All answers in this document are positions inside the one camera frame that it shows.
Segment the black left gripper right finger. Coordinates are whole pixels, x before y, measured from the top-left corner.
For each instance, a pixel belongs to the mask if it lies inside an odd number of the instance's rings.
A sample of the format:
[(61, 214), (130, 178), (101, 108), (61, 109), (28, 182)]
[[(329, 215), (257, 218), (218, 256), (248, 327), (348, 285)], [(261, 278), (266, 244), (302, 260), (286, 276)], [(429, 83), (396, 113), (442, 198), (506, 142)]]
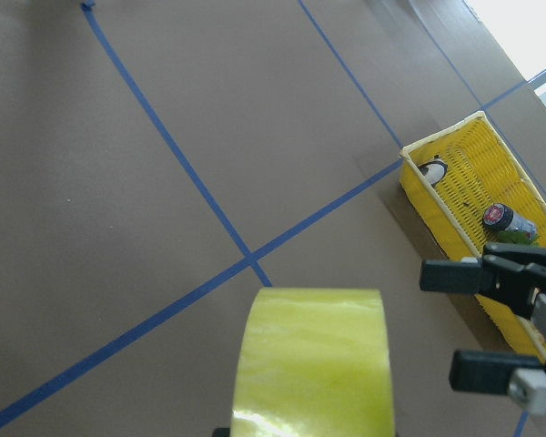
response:
[(457, 350), (449, 381), (454, 391), (507, 396), (532, 415), (546, 415), (546, 361), (536, 357)]

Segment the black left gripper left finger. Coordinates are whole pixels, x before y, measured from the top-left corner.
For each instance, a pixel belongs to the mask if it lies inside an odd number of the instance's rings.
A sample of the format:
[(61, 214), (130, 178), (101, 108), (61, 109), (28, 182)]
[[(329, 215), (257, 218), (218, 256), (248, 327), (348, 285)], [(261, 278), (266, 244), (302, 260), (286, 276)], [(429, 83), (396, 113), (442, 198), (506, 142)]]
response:
[(546, 344), (546, 248), (492, 242), (478, 258), (427, 259), (420, 289), (475, 295), (509, 344)]

